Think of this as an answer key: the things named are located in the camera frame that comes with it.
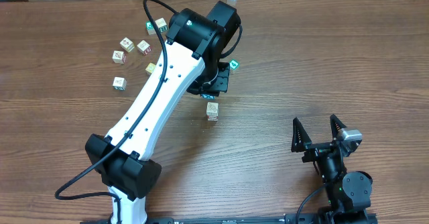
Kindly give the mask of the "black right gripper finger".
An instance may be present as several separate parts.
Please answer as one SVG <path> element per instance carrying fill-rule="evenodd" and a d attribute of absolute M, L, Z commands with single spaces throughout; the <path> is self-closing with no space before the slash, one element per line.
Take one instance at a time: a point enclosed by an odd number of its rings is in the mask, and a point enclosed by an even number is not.
<path fill-rule="evenodd" d="M 304 152 L 307 150 L 308 146 L 312 144 L 312 141 L 305 131 L 300 120 L 295 117 L 293 119 L 293 136 L 292 136 L 292 152 Z"/>
<path fill-rule="evenodd" d="M 344 123 L 342 123 L 335 114 L 332 114 L 330 116 L 330 128 L 331 128 L 333 139 L 337 139 L 337 135 L 339 134 L 339 131 L 346 127 L 347 126 Z"/>

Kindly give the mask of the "wooden picture block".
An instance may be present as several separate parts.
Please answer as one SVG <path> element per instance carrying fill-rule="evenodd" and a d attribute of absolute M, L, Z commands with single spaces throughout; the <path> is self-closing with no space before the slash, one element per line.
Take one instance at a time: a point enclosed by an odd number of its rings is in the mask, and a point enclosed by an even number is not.
<path fill-rule="evenodd" d="M 206 107 L 206 114 L 208 116 L 218 116 L 219 115 L 219 104 L 214 102 L 208 102 Z"/>

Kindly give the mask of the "red edged wooden block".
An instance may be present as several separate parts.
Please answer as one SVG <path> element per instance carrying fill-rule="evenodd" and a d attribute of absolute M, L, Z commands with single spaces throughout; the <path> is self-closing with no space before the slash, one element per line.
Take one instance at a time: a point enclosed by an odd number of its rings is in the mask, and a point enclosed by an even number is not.
<path fill-rule="evenodd" d="M 219 120 L 219 117 L 218 117 L 218 116 L 215 116 L 215 115 L 208 115 L 208 116 L 207 116 L 207 119 L 208 119 L 209 121 L 218 121 L 218 120 Z"/>

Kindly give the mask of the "blue edged letter block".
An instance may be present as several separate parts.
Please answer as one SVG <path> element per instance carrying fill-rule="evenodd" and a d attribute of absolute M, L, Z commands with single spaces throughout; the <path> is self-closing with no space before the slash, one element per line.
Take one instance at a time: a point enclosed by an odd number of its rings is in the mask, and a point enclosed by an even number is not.
<path fill-rule="evenodd" d="M 202 97 L 203 99 L 212 99 L 212 100 L 214 100 L 214 99 L 215 99 L 215 96 L 212 96 L 212 95 L 205 95 L 205 94 L 201 94 L 201 97 Z"/>

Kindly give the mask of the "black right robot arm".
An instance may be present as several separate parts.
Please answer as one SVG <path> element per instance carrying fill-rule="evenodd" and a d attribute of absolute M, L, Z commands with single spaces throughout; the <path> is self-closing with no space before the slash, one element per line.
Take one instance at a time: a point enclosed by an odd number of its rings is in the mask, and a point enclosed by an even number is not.
<path fill-rule="evenodd" d="M 361 145 L 362 133 L 330 116 L 332 141 L 314 144 L 298 118 L 293 119 L 292 152 L 302 152 L 303 163 L 311 162 L 321 175 L 332 211 L 357 213 L 371 206 L 372 177 L 366 172 L 348 172 L 344 159 Z"/>

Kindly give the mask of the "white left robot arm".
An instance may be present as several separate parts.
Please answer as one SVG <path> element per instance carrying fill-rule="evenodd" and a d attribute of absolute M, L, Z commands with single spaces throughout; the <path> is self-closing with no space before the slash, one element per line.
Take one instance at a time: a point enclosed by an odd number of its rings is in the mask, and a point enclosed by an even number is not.
<path fill-rule="evenodd" d="M 218 1 L 207 16 L 174 12 L 154 72 L 120 121 L 106 135 L 92 134 L 85 150 L 107 185 L 113 212 L 107 223 L 146 223 L 145 198 L 162 167 L 151 160 L 166 121 L 185 92 L 226 92 L 225 47 L 243 28 L 237 10 Z"/>

